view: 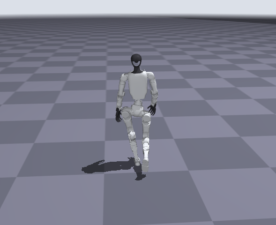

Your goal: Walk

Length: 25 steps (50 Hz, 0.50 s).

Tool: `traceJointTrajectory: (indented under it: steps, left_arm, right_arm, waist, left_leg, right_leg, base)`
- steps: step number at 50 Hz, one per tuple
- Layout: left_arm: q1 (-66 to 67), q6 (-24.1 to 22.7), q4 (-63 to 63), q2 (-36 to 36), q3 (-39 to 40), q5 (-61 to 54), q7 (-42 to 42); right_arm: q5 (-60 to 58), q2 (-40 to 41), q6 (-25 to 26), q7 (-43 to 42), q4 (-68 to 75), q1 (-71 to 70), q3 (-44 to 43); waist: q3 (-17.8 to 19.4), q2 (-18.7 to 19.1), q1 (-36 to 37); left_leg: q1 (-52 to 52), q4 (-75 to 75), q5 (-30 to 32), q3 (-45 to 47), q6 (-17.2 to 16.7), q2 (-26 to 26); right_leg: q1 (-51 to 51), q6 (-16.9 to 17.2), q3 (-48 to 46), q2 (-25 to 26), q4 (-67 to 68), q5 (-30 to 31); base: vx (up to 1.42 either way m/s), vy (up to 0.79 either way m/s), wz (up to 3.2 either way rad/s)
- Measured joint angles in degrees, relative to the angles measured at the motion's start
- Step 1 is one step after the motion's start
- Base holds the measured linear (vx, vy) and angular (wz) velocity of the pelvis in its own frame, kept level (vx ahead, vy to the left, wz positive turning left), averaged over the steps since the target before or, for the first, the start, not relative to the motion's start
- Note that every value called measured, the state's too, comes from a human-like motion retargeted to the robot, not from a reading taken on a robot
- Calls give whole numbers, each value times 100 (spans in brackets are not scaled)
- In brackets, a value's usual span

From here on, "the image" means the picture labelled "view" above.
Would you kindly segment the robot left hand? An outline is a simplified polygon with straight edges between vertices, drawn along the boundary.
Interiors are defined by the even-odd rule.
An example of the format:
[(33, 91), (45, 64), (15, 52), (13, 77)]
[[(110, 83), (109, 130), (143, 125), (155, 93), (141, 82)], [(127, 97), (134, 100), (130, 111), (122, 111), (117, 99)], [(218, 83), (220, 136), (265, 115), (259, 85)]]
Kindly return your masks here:
[[(121, 111), (121, 110), (120, 110)], [(119, 111), (119, 108), (116, 108), (116, 121), (120, 122), (122, 119), (120, 117), (121, 112)], [(121, 120), (120, 120), (121, 119)]]

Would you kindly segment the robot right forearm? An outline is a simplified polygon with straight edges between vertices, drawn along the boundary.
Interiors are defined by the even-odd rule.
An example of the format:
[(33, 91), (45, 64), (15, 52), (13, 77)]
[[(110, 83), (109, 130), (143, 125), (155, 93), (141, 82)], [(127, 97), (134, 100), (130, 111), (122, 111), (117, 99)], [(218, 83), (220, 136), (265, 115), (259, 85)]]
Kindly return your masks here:
[(154, 107), (154, 105), (157, 103), (158, 94), (152, 95), (151, 105)]

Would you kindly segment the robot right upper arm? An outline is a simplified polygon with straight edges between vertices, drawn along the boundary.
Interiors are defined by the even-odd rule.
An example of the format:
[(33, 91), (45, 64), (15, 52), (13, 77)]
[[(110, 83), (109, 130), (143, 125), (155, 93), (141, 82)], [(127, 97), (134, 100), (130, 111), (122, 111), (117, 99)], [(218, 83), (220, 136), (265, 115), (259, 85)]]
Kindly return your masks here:
[(158, 93), (157, 91), (157, 83), (156, 83), (156, 80), (155, 80), (155, 76), (152, 72), (146, 72), (147, 74), (147, 78), (150, 79), (150, 85), (152, 87), (152, 89), (150, 90), (150, 93), (151, 95), (155, 95)]

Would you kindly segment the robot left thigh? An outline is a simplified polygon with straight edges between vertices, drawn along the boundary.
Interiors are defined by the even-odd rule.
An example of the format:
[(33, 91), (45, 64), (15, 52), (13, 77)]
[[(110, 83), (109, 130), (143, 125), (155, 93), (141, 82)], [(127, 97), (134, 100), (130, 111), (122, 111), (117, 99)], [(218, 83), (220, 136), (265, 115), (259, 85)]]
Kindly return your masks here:
[(130, 134), (131, 140), (134, 140), (136, 138), (134, 129), (133, 129), (133, 124), (132, 124), (132, 116), (130, 115), (131, 113), (131, 107), (123, 107), (121, 110), (121, 116), (123, 117), (124, 123), (127, 127), (127, 132)]

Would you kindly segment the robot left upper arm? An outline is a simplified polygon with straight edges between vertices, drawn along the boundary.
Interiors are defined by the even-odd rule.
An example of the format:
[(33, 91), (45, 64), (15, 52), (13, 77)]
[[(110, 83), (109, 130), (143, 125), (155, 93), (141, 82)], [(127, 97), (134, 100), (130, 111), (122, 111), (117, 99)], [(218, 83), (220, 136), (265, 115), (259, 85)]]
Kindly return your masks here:
[(125, 81), (128, 79), (127, 77), (128, 77), (128, 73), (122, 74), (120, 77), (119, 92), (118, 92), (118, 96), (120, 96), (120, 97), (124, 97), (124, 95), (125, 95), (124, 88), (125, 88), (125, 84), (126, 84)]

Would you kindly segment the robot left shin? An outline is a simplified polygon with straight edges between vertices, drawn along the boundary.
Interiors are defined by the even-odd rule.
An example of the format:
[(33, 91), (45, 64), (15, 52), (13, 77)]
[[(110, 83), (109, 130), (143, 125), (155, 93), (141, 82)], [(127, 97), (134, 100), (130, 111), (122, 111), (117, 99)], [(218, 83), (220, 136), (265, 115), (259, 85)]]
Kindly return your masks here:
[(131, 140), (130, 138), (130, 134), (128, 133), (128, 138), (129, 138), (129, 142), (130, 142), (130, 146), (131, 146), (131, 150), (134, 154), (134, 157), (135, 157), (135, 161), (138, 160), (138, 155), (137, 155), (137, 144), (136, 144), (136, 140)]

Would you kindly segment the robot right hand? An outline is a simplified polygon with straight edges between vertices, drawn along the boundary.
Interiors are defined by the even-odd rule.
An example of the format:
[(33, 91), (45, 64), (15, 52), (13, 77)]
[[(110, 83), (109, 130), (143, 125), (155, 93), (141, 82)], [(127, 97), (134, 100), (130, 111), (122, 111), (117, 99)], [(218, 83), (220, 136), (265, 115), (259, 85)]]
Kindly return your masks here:
[[(150, 107), (149, 112), (151, 111), (150, 113), (152, 113), (152, 114), (154, 113), (154, 114), (155, 114), (155, 112), (156, 112), (156, 104), (154, 105), (154, 107), (153, 107), (152, 105), (150, 105), (149, 107)], [(148, 108), (149, 108), (149, 107), (148, 107)], [(152, 111), (153, 111), (153, 112), (152, 112)], [(151, 115), (152, 115), (152, 114), (151, 114)], [(153, 115), (154, 115), (154, 114), (153, 114)], [(153, 116), (153, 115), (152, 115), (152, 116)]]

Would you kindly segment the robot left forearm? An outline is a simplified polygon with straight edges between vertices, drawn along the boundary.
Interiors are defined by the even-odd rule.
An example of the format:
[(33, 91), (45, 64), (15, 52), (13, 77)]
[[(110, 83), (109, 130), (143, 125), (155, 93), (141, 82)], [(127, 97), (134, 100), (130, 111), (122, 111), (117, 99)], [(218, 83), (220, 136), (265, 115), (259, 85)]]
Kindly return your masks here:
[(122, 109), (122, 100), (123, 97), (118, 96), (117, 94), (117, 104), (116, 104), (116, 108), (119, 108), (119, 111)]

